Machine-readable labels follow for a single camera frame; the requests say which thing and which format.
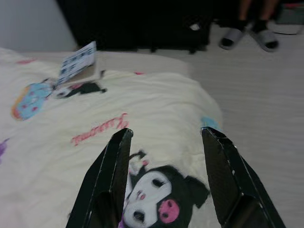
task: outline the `slide sandal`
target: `slide sandal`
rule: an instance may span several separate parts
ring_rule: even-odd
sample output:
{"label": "slide sandal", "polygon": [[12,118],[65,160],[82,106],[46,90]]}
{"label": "slide sandal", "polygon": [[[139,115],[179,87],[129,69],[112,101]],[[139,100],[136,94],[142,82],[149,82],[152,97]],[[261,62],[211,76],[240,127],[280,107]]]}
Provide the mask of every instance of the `slide sandal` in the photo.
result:
{"label": "slide sandal", "polygon": [[[272,31],[266,29],[258,33],[255,33],[254,31],[250,31],[249,33],[264,51],[275,52],[278,50],[279,48],[278,41]],[[276,42],[275,47],[267,47],[267,45],[272,42]]]}
{"label": "slide sandal", "polygon": [[[231,28],[228,30],[226,35],[219,42],[219,46],[225,50],[231,50],[238,44],[238,42],[242,39],[244,34],[245,32],[242,32],[241,30],[238,30],[236,28]],[[226,45],[224,39],[230,40],[232,44]]]}

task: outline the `paper card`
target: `paper card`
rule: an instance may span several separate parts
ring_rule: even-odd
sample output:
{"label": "paper card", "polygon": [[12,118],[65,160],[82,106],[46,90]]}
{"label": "paper card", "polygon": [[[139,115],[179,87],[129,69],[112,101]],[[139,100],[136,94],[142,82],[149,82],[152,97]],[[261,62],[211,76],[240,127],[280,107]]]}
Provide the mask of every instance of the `paper card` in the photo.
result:
{"label": "paper card", "polygon": [[95,62],[96,42],[93,41],[62,62],[57,86],[65,83]]}

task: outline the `bed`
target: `bed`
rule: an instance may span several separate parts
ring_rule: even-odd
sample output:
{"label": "bed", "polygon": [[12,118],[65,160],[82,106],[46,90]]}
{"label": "bed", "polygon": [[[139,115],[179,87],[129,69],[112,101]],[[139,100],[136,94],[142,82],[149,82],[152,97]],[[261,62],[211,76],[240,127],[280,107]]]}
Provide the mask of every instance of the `bed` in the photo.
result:
{"label": "bed", "polygon": [[67,55],[0,48],[1,227],[65,227],[86,171],[125,127],[134,137],[121,227],[219,227],[200,127],[221,128],[221,112],[187,64],[98,53],[107,91],[56,99],[45,80]]}

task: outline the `light wooden floor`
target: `light wooden floor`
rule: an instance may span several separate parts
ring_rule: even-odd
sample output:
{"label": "light wooden floor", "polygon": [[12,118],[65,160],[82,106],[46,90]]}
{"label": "light wooden floor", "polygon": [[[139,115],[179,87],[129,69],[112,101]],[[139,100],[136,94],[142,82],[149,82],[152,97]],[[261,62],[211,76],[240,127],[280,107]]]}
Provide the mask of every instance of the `light wooden floor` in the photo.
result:
{"label": "light wooden floor", "polygon": [[189,55],[187,51],[159,50],[156,54],[192,64],[192,77],[217,100],[226,135],[260,176],[286,227],[301,228],[304,34],[278,36],[281,48],[277,53],[263,51],[250,36],[226,51],[217,46],[225,30],[213,26],[207,52]]}

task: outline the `pink text print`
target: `pink text print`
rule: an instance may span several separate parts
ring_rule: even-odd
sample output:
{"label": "pink text print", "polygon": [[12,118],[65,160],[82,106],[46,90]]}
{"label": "pink text print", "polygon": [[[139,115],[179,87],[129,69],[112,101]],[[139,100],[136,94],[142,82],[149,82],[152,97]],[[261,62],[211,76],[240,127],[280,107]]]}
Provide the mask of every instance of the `pink text print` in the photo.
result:
{"label": "pink text print", "polygon": [[127,116],[127,113],[122,113],[120,117],[115,117],[111,120],[105,121],[101,125],[92,128],[89,132],[80,134],[72,138],[71,142],[77,146],[81,141],[86,140],[90,137],[95,136],[98,133],[101,133],[109,128],[123,129],[129,126],[129,122],[125,121],[124,118]]}

